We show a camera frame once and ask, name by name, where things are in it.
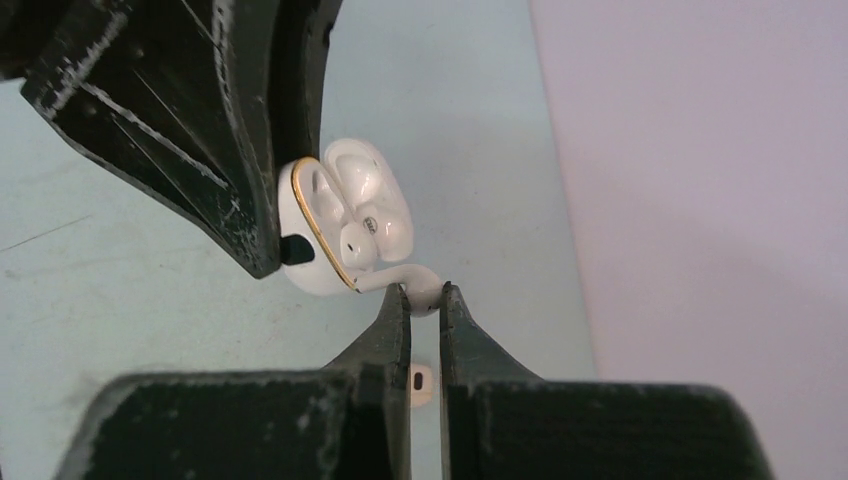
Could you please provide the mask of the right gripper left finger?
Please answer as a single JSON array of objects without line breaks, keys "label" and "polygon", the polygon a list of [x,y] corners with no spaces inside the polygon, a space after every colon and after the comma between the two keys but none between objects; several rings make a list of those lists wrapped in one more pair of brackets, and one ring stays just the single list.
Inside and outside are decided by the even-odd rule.
[{"label": "right gripper left finger", "polygon": [[389,286],[373,323],[314,370],[158,372],[107,384],[60,479],[407,479],[410,304]]}]

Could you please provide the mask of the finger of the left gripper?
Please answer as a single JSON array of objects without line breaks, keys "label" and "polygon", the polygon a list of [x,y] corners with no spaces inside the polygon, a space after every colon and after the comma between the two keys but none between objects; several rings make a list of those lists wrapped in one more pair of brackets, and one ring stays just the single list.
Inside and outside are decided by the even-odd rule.
[{"label": "finger of the left gripper", "polygon": [[279,3],[271,50],[271,139],[277,169],[319,154],[330,36],[341,0]]},{"label": "finger of the left gripper", "polygon": [[64,1],[22,96],[78,153],[203,230],[256,278],[280,266],[267,147],[235,92],[233,1]]}]

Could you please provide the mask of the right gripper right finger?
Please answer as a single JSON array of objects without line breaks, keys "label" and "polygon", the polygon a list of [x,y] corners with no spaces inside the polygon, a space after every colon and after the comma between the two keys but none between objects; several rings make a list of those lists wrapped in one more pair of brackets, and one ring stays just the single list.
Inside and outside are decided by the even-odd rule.
[{"label": "right gripper right finger", "polygon": [[746,412],[709,385],[555,381],[510,355],[460,289],[440,299],[447,479],[770,479]]}]

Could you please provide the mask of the white earbud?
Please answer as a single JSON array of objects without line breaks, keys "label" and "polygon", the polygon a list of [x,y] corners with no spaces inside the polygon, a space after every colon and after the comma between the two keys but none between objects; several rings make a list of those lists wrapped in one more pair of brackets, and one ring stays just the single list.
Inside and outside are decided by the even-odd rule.
[{"label": "white earbud", "polygon": [[343,265],[350,269],[369,270],[377,261],[378,251],[372,234],[360,223],[343,226],[339,235]]},{"label": "white earbud", "polygon": [[396,265],[355,278],[355,290],[366,293],[400,285],[409,303],[410,314],[425,317],[439,309],[443,282],[429,268],[418,264]]}]

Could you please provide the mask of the white earbud charging case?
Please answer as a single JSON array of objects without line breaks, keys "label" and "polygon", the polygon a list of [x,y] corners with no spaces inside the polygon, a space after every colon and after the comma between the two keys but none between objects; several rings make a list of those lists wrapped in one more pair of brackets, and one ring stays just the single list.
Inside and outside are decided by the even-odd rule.
[{"label": "white earbud charging case", "polygon": [[[322,158],[303,157],[283,167],[277,184],[280,233],[291,255],[282,263],[288,279],[313,295],[355,291],[356,277],[379,262],[406,260],[414,248],[411,213],[397,179],[371,143],[343,138]],[[343,265],[339,235],[350,222],[363,225],[378,257],[369,270]]]}]

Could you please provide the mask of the beige earbud charging case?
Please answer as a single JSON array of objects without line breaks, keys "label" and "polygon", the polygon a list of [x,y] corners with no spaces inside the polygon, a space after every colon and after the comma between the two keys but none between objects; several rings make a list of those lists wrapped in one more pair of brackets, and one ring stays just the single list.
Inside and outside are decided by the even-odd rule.
[{"label": "beige earbud charging case", "polygon": [[409,369],[409,404],[419,408],[431,402],[434,396],[433,370],[423,364],[413,363]]}]

